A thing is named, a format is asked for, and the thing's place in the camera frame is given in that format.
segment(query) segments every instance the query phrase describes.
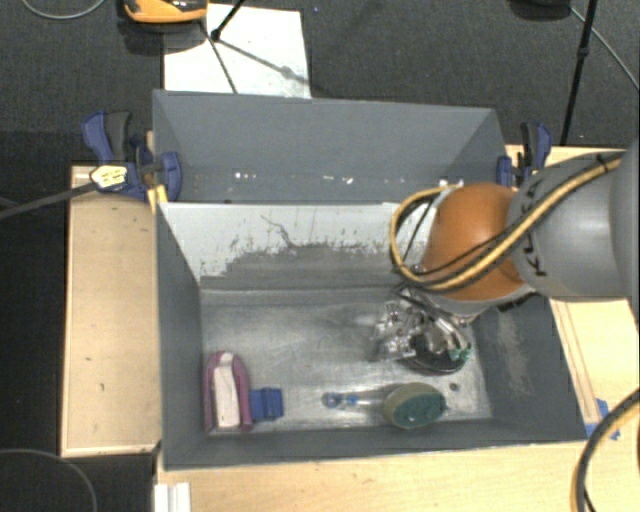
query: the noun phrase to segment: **black wire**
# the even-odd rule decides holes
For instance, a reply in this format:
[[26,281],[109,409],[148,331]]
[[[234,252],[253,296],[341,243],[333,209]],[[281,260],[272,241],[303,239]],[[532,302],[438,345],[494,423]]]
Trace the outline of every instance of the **black wire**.
[[16,203],[11,199],[7,199],[6,197],[0,196],[0,206],[3,208],[13,208],[14,206],[18,206],[20,203]]
[[431,210],[432,205],[433,205],[433,201],[430,200],[429,203],[427,204],[427,207],[424,209],[424,212],[422,212],[422,215],[420,216],[420,219],[418,220],[418,223],[416,224],[416,227],[413,230],[413,233],[411,234],[411,238],[409,239],[407,248],[404,251],[404,256],[402,257],[403,260],[407,259],[407,256],[409,255],[409,251],[411,250],[411,247],[413,247],[413,242],[416,239],[416,236],[418,235],[418,230],[420,229],[420,226],[422,226],[424,219],[427,218],[427,215],[429,213],[429,210]]
[[[407,290],[407,292],[409,292],[409,295],[405,295],[404,293],[402,293],[403,290]],[[411,293],[412,293],[411,288],[407,287],[405,283],[400,283],[398,286],[396,286],[391,290],[392,295],[398,297],[399,299],[405,300],[409,304],[419,307],[420,309],[429,313],[429,317],[432,320],[436,320],[437,318],[441,317],[441,318],[444,318],[445,320],[448,320],[451,323],[455,323],[450,313],[447,313],[446,311],[443,311],[440,308],[424,300],[416,299],[413,295],[411,295]]]
[[29,203],[13,206],[11,208],[7,208],[6,210],[0,211],[0,220],[13,217],[14,215],[18,215],[20,213],[37,210],[39,208],[42,208],[43,206],[59,203],[61,201],[67,201],[69,199],[73,199],[74,197],[84,195],[88,192],[93,192],[95,189],[96,187],[93,183],[86,183],[85,185],[74,187],[71,190],[65,190],[64,192],[59,192],[58,194],[43,197],[41,199],[36,199],[35,201],[31,201]]
[[400,230],[400,227],[402,226],[402,224],[404,224],[404,222],[411,216],[413,212],[415,212],[423,204],[432,202],[438,197],[440,197],[440,194],[437,194],[435,197],[429,196],[429,197],[423,197],[421,199],[416,199],[416,201],[414,201],[409,206],[407,206],[402,212],[402,214],[400,215],[400,217],[398,218],[396,233]]
[[591,503],[591,498],[589,497],[589,493],[586,488],[584,490],[584,502],[587,504],[589,512],[596,512],[596,508],[593,506],[593,503]]
[[233,83],[233,79],[231,78],[231,73],[229,73],[229,70],[227,69],[227,66],[225,65],[224,61],[222,60],[222,56],[220,55],[220,52],[218,51],[218,48],[216,47],[215,41],[211,38],[211,36],[209,35],[209,32],[207,32],[207,27],[205,26],[204,19],[200,20],[200,22],[198,23],[198,26],[200,27],[200,30],[204,34],[204,37],[207,39],[207,41],[209,41],[209,44],[211,45],[211,48],[213,48],[213,53],[216,54],[216,58],[218,59],[218,63],[220,64],[220,67],[222,68],[222,72],[224,73],[224,76],[227,79],[227,82],[229,83],[229,87],[231,87],[231,92],[233,94],[238,94],[238,89],[236,89],[236,86]]
[[46,459],[53,460],[57,464],[59,464],[60,467],[66,466],[70,468],[74,473],[76,473],[80,477],[82,482],[86,485],[87,490],[89,491],[89,495],[91,496],[91,510],[93,512],[98,512],[98,497],[96,496],[96,490],[93,487],[91,480],[89,480],[89,477],[87,476],[87,474],[84,471],[82,471],[82,469],[80,469],[80,467],[77,464],[74,464],[68,459],[59,457],[54,453],[44,452],[42,450],[32,450],[30,448],[10,448],[6,450],[0,450],[0,457],[6,457],[7,455],[8,456],[35,455],[38,457],[44,457]]
[[[610,157],[609,159],[605,160],[602,158],[602,156],[598,155],[596,157],[596,160],[598,161],[598,165],[603,165],[605,167],[605,169],[607,170],[607,172],[609,172],[608,168],[607,168],[607,162],[609,160],[615,160],[618,159],[618,156],[613,156]],[[580,170],[577,173],[572,174],[571,176],[567,177],[565,180],[563,180],[562,182],[558,183],[555,187],[553,187],[552,189],[548,190],[543,196],[541,196],[538,201],[536,201],[535,203],[533,203],[531,205],[531,209],[535,208],[538,204],[540,204],[541,202],[545,201],[551,194],[553,194],[558,188],[566,185],[567,183],[571,182],[572,180],[574,180],[575,178],[579,177],[580,175],[582,175],[584,172],[593,169],[594,166],[589,166],[586,167],[582,170]],[[573,191],[571,191],[569,194],[567,194],[566,196],[564,196],[562,199],[565,199],[566,197],[568,197],[568,195],[570,195],[571,193],[575,192],[574,189]],[[549,207],[549,209],[544,212],[543,215],[541,215],[521,236],[520,239],[522,239],[522,237],[528,235],[534,228],[536,228],[542,221],[544,221],[547,216],[553,211],[555,210],[555,208],[557,208],[560,204],[562,203],[562,200],[558,201],[557,203],[551,205]],[[503,231],[501,231],[500,233],[498,233],[495,237],[483,242],[482,244],[478,244],[474,247],[472,247],[470,250],[468,250],[466,253],[458,256],[457,258],[455,258],[454,260],[449,261],[448,263],[446,263],[445,265],[442,265],[441,267],[438,267],[436,269],[432,269],[426,272],[418,272],[416,273],[416,275],[428,275],[434,272],[437,272],[439,270],[442,270],[443,268],[446,268],[448,266],[451,266],[452,264],[454,264],[456,261],[459,261],[460,259],[464,258],[465,256],[468,256],[470,253],[476,251],[478,248],[481,248],[483,245],[487,245],[492,243],[492,245],[490,245],[489,247],[487,247],[484,251],[482,251],[482,253],[478,254],[475,258],[473,258],[472,260],[470,260],[469,262],[467,262],[465,265],[463,265],[462,267],[460,267],[459,269],[457,269],[455,272],[452,272],[451,274],[442,277],[442,278],[438,278],[438,279],[434,279],[432,281],[427,281],[424,283],[415,283],[412,281],[412,284],[415,287],[418,288],[422,288],[425,289],[426,291],[428,291],[429,293],[435,293],[435,294],[447,294],[456,290],[460,290],[463,288],[466,288],[467,286],[470,286],[471,284],[477,282],[478,280],[482,279],[486,274],[488,274],[489,272],[491,272],[496,266],[498,266],[500,263],[502,263],[509,255],[511,255],[511,253],[516,249],[517,246],[517,242],[514,242],[501,256],[499,256],[496,261],[494,261],[488,268],[486,268],[485,270],[483,270],[482,272],[480,272],[478,275],[474,276],[473,278],[468,279],[467,281],[465,281],[464,283],[455,286],[455,287],[450,287],[447,288],[446,290],[431,290],[429,289],[429,287],[445,282],[449,279],[451,279],[452,277],[454,277],[455,275],[459,275],[463,272],[465,272],[467,269],[471,268],[472,266],[474,266],[476,263],[478,263],[478,261],[480,261],[482,258],[484,258],[496,245],[497,243],[499,243],[501,240],[503,240],[504,238],[508,237],[511,233],[513,233],[514,230],[516,230],[526,219],[528,218],[528,213],[525,213],[523,215],[521,215],[520,217],[518,217],[518,219],[516,221],[514,221],[512,224],[510,224],[507,228],[505,228]]]
[[246,0],[236,0],[235,4],[231,8],[231,10],[227,14],[227,16],[222,20],[222,23],[220,23],[220,25],[218,25],[218,28],[216,28],[215,30],[211,31],[211,40],[212,41],[219,41],[220,40],[220,36],[222,35],[222,31],[224,30],[224,27],[226,27],[227,24],[233,19],[233,17],[240,10],[240,7],[242,7],[242,4],[245,1]]
[[589,55],[589,39],[591,38],[591,27],[593,25],[593,19],[596,16],[596,10],[598,8],[598,0],[589,0],[587,5],[587,14],[582,28],[582,37],[580,38],[580,45],[578,46],[578,58],[576,59],[576,66],[573,71],[573,81],[571,83],[571,92],[569,93],[569,101],[567,102],[567,109],[564,114],[564,123],[562,126],[562,135],[560,135],[560,145],[565,146],[569,137],[569,130],[571,128],[571,120],[573,118],[573,109],[576,106],[576,99],[578,97],[578,89],[580,88],[580,80],[582,78],[582,68],[584,67],[584,61]]
[[[571,12],[573,13],[573,15],[576,18],[578,18],[582,23],[586,23],[586,20],[585,20],[585,18],[584,18],[584,16],[582,14],[580,14],[578,11],[576,11],[573,7],[571,7],[570,9],[571,9]],[[598,41],[600,41],[600,44],[602,44],[602,46],[605,47],[605,49],[609,52],[609,55],[611,55],[613,60],[615,60],[616,63],[618,64],[618,66],[620,66],[620,69],[622,69],[622,72],[625,75],[627,75],[627,78],[631,81],[631,83],[633,84],[633,87],[635,88],[635,90],[640,92],[640,85],[638,85],[638,82],[636,82],[636,79],[634,78],[633,74],[631,73],[631,70],[629,70],[627,65],[622,61],[622,59],[616,53],[616,51],[611,47],[611,45],[605,40],[604,37],[602,37],[600,32],[598,32],[595,28],[591,27],[591,32],[593,32],[593,35],[595,36],[595,38]]]
[[575,480],[574,496],[576,504],[578,505],[578,512],[584,512],[585,510],[585,503],[588,496],[585,488],[587,469],[589,468],[589,461],[591,460],[598,444],[611,426],[639,401],[640,389],[636,389],[603,418],[591,434],[591,437],[589,437],[587,446],[585,446],[585,449],[580,456],[580,460],[578,461],[578,473]]
[[95,2],[92,6],[88,7],[84,11],[80,11],[80,12],[76,12],[76,13],[72,13],[72,14],[59,14],[58,15],[58,14],[51,14],[51,13],[48,13],[48,12],[45,12],[45,11],[41,11],[40,9],[37,9],[33,5],[31,5],[27,0],[20,0],[20,1],[22,2],[22,5],[24,5],[27,9],[29,9],[36,16],[39,16],[40,18],[44,18],[46,20],[53,20],[53,21],[77,20],[78,18],[82,18],[83,16],[86,16],[87,14],[91,14],[93,11],[98,9],[105,2],[105,0],[97,0],[97,2]]

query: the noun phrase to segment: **wooden table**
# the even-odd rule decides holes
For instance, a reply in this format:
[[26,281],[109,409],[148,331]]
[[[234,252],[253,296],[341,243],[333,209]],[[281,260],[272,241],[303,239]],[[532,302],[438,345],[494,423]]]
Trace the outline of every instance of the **wooden table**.
[[[510,147],[513,154],[517,148]],[[595,150],[554,149],[548,164]],[[73,185],[88,169],[74,168]],[[70,208],[61,453],[150,452],[161,438],[152,214],[120,196]],[[552,302],[587,418],[638,387],[638,332],[624,301]],[[587,481],[598,512],[640,503],[638,415],[597,452]],[[204,511],[562,511],[584,443],[376,459],[164,472]]]

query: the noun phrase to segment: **yellow cable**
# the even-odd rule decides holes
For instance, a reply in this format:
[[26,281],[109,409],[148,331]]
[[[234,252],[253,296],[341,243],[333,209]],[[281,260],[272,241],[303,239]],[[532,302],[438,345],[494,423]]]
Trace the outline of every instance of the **yellow cable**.
[[437,188],[430,188],[427,190],[422,190],[420,192],[416,192],[415,194],[407,197],[400,206],[393,212],[391,216],[391,225],[389,227],[389,242],[391,245],[391,257],[393,261],[398,265],[400,272],[407,278],[412,281],[416,281],[417,276],[413,274],[405,265],[402,256],[400,256],[400,250],[398,249],[398,241],[396,240],[396,231],[398,229],[398,219],[405,212],[405,210],[411,206],[413,203],[420,201],[421,199],[427,199],[432,196],[437,196],[448,190],[450,188],[458,188],[458,185],[445,185]]
[[[459,286],[464,284],[466,281],[473,279],[478,274],[486,270],[489,265],[494,263],[502,254],[504,254],[511,245],[516,243],[518,239],[540,218],[542,217],[553,205],[559,202],[564,196],[575,190],[576,188],[588,183],[607,172],[613,171],[620,164],[621,158],[615,158],[611,161],[607,162],[606,165],[599,164],[593,168],[586,170],[584,173],[576,176],[574,179],[568,181],[557,190],[554,190],[549,197],[544,199],[541,203],[539,203],[535,208],[533,208],[526,219],[522,222],[520,226],[518,226],[514,231],[509,234],[504,240],[502,240],[498,245],[496,245],[489,253],[487,253],[483,258],[481,258],[476,264],[472,265],[464,272],[453,276],[446,281],[443,281],[438,284],[429,285],[429,290],[434,291],[446,291],[450,288]],[[423,193],[419,192],[418,194],[414,194],[407,200],[405,200],[398,208],[400,214],[408,207],[407,202],[412,203],[415,199],[411,200],[416,196],[421,196],[422,194],[429,193],[430,190],[426,190]],[[397,242],[395,239],[395,229],[397,226],[397,217],[400,215],[396,215],[398,212],[394,214],[391,219],[391,252],[394,258],[394,261],[397,263],[398,268],[402,275],[407,277],[413,282],[424,284],[427,282],[426,276],[417,276],[413,272],[409,270],[406,266],[402,258],[400,257],[399,251],[397,249]]]
[[[628,401],[632,400],[632,396],[635,394],[631,393],[629,396],[627,396],[627,398],[625,398],[624,400],[622,400],[620,403],[625,403]],[[629,406],[627,409],[625,409],[620,416],[615,420],[615,422],[613,422],[611,425],[609,425],[607,427],[607,429],[602,432],[600,439],[598,439],[598,441],[596,442],[595,446],[593,447],[593,451],[591,452],[589,458],[584,461],[586,462],[586,464],[589,464],[589,462],[591,460],[593,460],[593,456],[596,454],[596,452],[598,451],[598,449],[600,448],[600,446],[602,445],[602,443],[604,441],[606,441],[610,436],[611,433],[614,432],[615,430],[620,430],[622,429],[622,427],[624,427],[627,423],[629,423],[629,421],[631,421],[631,419],[633,418],[632,414],[630,413],[635,413],[638,414],[638,412],[640,412],[638,410],[638,403],[634,403],[631,406]],[[638,450],[638,456],[640,457],[640,438],[638,439],[638,443],[636,444],[636,450]],[[573,470],[573,474],[571,475],[571,497],[570,497],[570,505],[571,505],[571,511],[572,512],[583,512],[583,510],[580,510],[579,506],[578,506],[578,502],[576,500],[576,493],[578,492],[578,489],[576,489],[577,485],[578,485],[578,473],[580,472],[580,462],[576,465],[575,469]]]

